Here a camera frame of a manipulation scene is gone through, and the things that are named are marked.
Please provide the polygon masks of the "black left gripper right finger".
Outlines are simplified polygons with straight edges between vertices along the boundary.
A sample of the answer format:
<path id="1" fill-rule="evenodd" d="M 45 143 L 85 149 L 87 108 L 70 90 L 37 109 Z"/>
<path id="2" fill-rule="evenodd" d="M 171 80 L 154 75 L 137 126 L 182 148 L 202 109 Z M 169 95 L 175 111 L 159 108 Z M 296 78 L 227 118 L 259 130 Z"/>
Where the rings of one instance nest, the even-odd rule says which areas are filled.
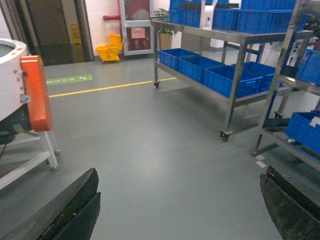
<path id="1" fill-rule="evenodd" d="M 260 191 L 273 224 L 284 240 L 320 238 L 320 192 L 271 165 L 260 175 Z"/>

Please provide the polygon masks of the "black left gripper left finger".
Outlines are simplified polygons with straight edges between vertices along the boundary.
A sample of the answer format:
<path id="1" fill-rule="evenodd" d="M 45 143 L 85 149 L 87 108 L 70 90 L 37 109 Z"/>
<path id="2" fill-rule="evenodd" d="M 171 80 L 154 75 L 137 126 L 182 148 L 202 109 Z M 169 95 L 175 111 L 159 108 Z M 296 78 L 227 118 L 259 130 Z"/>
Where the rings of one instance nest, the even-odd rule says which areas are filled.
<path id="1" fill-rule="evenodd" d="M 90 168 L 2 240 L 89 240 L 101 209 L 99 177 Z"/>

